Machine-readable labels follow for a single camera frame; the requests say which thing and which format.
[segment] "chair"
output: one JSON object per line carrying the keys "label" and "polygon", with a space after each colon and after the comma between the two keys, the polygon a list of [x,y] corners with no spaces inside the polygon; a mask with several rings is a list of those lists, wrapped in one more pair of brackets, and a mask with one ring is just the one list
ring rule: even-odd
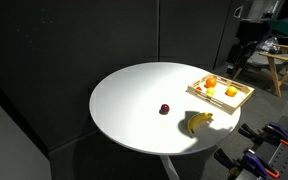
{"label": "chair", "polygon": [[275,95],[282,97],[280,86],[284,81],[288,81],[288,46],[278,44],[274,44],[274,46],[280,47],[281,54],[255,51],[251,56],[249,56],[249,54],[241,55],[242,58],[236,65],[237,70],[233,74],[233,79],[235,79],[243,70],[252,69],[256,72],[261,72],[263,68],[268,69],[274,83]]}

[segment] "yellow banana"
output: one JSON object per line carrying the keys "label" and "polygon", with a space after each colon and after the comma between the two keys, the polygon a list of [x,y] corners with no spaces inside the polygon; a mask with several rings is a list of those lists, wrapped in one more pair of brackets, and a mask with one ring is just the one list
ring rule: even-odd
{"label": "yellow banana", "polygon": [[209,112],[203,112],[203,113],[198,113],[194,116],[191,117],[191,119],[187,123],[187,129],[191,133],[194,133],[194,127],[199,124],[200,122],[207,121],[211,119],[213,116],[212,113]]}

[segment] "round white table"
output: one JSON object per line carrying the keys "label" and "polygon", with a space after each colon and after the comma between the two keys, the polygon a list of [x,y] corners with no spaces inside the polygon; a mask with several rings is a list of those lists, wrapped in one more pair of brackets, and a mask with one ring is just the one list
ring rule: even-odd
{"label": "round white table", "polygon": [[[91,116],[111,140],[135,151],[160,155],[164,165],[172,166],[169,155],[212,147],[238,123],[240,108],[230,115],[186,92],[189,84],[207,74],[200,68],[168,62],[126,67],[96,86],[90,98]],[[170,107],[166,115],[159,113],[162,104]],[[213,117],[192,136],[186,123],[198,112],[211,112]],[[173,175],[169,174],[171,179],[178,179]]]}

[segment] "wooden furniture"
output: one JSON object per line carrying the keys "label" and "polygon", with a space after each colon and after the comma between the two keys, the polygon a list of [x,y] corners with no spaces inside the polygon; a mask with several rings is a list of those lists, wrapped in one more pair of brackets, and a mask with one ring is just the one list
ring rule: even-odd
{"label": "wooden furniture", "polygon": [[[169,62],[123,68],[96,86],[90,97],[91,116],[108,138],[126,148],[159,155],[170,179],[179,179],[169,156],[216,145],[240,118],[240,108],[228,114],[186,92],[189,84],[208,74]],[[159,113],[162,104],[170,107],[166,115]],[[187,122],[198,112],[211,112],[212,121],[190,134]]]}
{"label": "wooden furniture", "polygon": [[265,52],[254,52],[252,56],[245,59],[246,62],[239,62],[239,68],[233,75],[235,79],[242,70],[252,69],[262,72],[263,68],[270,71],[270,76],[275,87],[275,95],[282,97],[280,86],[284,81],[288,81],[288,46],[274,44],[280,47],[281,54],[270,54]]}

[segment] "floor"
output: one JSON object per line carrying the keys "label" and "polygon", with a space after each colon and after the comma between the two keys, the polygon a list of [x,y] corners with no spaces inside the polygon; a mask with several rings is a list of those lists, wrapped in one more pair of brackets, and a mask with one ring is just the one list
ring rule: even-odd
{"label": "floor", "polygon": [[[226,67],[213,73],[227,76]],[[247,123],[252,129],[261,129],[268,122],[288,117],[288,83],[282,86],[282,98],[272,94],[272,83],[258,80],[251,72],[242,73],[236,81],[254,87],[252,97],[242,106],[238,125],[231,134],[216,146],[199,153],[172,156],[171,160],[183,180],[222,180],[228,170],[217,162],[213,154],[222,148],[230,158],[240,158],[252,142],[240,135],[237,129]],[[50,153],[53,180],[124,180],[168,179],[158,156],[125,149],[110,141],[99,131]]]}

